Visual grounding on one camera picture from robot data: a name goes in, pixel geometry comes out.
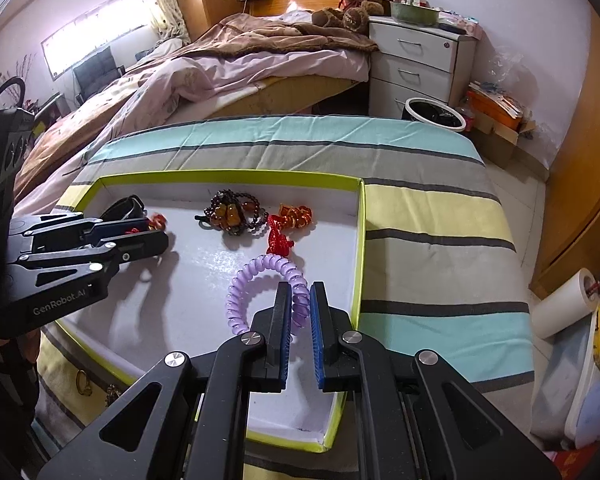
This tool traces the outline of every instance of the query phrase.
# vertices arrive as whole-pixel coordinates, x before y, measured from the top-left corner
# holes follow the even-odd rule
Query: brown blanket
[[[322,28],[311,23],[289,25],[234,14],[210,28],[197,41],[162,58],[131,67],[101,93],[54,124],[36,143],[15,183],[19,202],[75,153],[95,139],[121,112],[125,102],[167,61],[179,57],[235,58],[255,52],[286,54],[318,50],[372,52],[378,46],[369,38],[342,28]]]

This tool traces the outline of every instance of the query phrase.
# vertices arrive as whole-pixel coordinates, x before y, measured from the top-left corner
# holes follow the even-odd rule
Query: mattress
[[[205,118],[294,114],[357,84],[351,79],[321,75],[267,77],[199,103],[181,102],[166,124]]]
[[[430,348],[528,433],[533,389],[526,287],[483,162],[459,134],[346,116],[224,119],[113,140],[58,203],[71,210],[108,174],[204,168],[322,171],[362,177],[366,245],[360,330],[387,348]],[[57,326],[45,328],[34,428],[54,452],[104,409],[112,377]],[[75,377],[84,370],[91,394]],[[245,478],[356,478],[353,408],[321,454],[248,442]]]

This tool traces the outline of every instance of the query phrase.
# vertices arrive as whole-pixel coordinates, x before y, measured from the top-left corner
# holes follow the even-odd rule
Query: shallow tray
[[[314,222],[287,234],[290,259],[309,284],[325,283],[331,306],[360,312],[365,240],[364,185],[358,178],[290,171],[195,170],[106,176],[70,198],[74,210],[97,217],[117,199],[138,195],[149,214],[168,220],[170,246],[160,258],[122,264],[109,297],[59,320],[96,361],[127,384],[168,352],[196,356],[215,351],[233,335],[224,298],[235,273],[267,249],[268,229],[231,237],[200,227],[194,215],[218,190],[249,192],[269,212],[280,203],[307,205]],[[62,199],[68,203],[68,197]],[[272,306],[280,277],[265,271],[248,285],[248,320]],[[343,394],[324,394],[314,375],[310,323],[291,344],[282,394],[252,394],[248,438],[313,452],[331,447]]]

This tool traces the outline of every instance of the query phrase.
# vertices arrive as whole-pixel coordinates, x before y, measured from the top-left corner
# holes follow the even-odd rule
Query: nightstand
[[[430,97],[455,107],[469,85],[476,39],[439,28],[369,17],[371,55],[369,115],[399,119],[404,102]]]

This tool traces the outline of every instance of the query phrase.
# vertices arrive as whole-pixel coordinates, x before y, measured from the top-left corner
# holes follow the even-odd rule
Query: chair
[[[116,66],[111,47],[108,46],[74,67],[74,75],[80,85],[76,100],[83,104],[89,97],[104,90],[109,83],[125,75],[125,67]]]

